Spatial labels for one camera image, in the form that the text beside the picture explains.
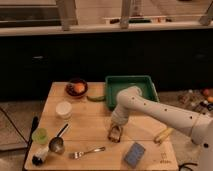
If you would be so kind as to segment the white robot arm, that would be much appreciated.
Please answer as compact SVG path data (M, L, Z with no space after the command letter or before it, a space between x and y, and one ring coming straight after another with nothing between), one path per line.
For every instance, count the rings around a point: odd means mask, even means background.
M190 137L201 146L197 171L213 171L213 118L197 112L181 109L142 97L142 90L132 86L119 91L117 105L111 121L125 125L131 111L138 111L172 127Z

